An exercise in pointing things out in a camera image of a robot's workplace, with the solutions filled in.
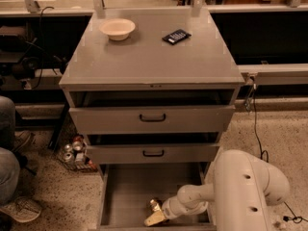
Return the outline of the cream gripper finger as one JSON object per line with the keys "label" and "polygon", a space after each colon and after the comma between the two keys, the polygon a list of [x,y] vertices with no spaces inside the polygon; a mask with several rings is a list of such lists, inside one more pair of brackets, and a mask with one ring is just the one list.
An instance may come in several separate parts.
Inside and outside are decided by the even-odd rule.
{"label": "cream gripper finger", "polygon": [[155,225],[159,222],[158,218],[155,217],[148,217],[145,221],[144,221],[144,225],[145,226],[152,226]]}

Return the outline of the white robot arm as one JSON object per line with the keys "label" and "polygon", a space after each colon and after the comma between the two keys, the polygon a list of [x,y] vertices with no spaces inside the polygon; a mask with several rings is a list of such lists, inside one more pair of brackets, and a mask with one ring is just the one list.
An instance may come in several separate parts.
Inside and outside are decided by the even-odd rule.
{"label": "white robot arm", "polygon": [[215,161],[211,184],[184,185],[162,204],[153,201],[144,224],[198,215],[213,202],[217,231],[272,231],[269,207],[283,203],[289,193],[289,180],[279,168],[241,150],[227,150]]}

